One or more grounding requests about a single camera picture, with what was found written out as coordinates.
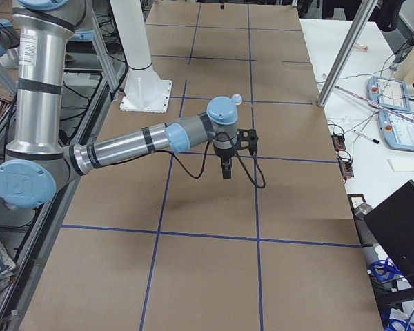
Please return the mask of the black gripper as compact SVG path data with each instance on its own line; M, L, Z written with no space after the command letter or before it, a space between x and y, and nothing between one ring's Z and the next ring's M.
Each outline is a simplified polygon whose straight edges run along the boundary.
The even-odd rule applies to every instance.
M222 149L214 147L215 154L221 159L221 171L223 179L232 178L232 158L235 156L233 148Z

